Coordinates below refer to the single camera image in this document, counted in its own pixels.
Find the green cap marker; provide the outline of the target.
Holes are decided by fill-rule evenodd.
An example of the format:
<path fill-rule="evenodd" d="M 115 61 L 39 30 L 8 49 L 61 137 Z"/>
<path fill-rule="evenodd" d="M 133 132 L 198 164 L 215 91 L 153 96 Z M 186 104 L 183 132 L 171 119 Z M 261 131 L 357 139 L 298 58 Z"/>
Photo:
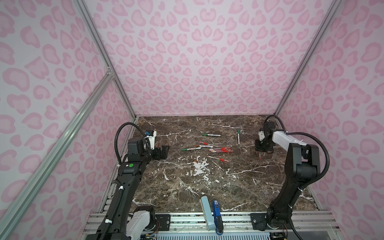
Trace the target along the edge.
<path fill-rule="evenodd" d="M 204 136 L 204 137 L 221 137 L 222 135 L 220 135 L 220 134 L 207 134 L 207 133 L 203 133 L 202 136 Z"/>
<path fill-rule="evenodd" d="M 194 148 L 185 148 L 181 149 L 182 152 L 187 152 L 187 151 L 195 151 L 195 150 L 201 150 L 202 147 L 194 147 Z"/>

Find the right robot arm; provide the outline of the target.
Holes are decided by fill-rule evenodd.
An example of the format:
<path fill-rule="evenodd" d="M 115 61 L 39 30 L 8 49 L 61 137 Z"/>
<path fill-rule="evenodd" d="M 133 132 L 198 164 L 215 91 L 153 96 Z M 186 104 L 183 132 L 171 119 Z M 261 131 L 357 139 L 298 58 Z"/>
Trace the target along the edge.
<path fill-rule="evenodd" d="M 267 213 L 253 220 L 255 229 L 259 231 L 279 229 L 289 223 L 293 206 L 305 189 L 305 185 L 315 180 L 321 173 L 319 148 L 286 135 L 271 121 L 263 124 L 255 144 L 259 152 L 272 153 L 275 145 L 287 151 L 284 166 L 286 177 L 282 189 L 270 203 Z"/>

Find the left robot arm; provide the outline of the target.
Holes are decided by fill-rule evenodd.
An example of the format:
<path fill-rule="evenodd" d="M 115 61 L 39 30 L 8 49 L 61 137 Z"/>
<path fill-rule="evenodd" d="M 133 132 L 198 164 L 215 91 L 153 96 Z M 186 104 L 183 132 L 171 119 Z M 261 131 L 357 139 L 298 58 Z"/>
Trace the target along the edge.
<path fill-rule="evenodd" d="M 88 235 L 87 240 L 141 240 L 145 230 L 157 230 L 154 206 L 137 207 L 132 216 L 129 214 L 147 165 L 152 160 L 167 159 L 170 150 L 170 146 L 155 147 L 150 142 L 146 147 L 146 143 L 144 138 L 128 141 L 128 152 L 118 169 L 111 205 L 96 233 Z"/>

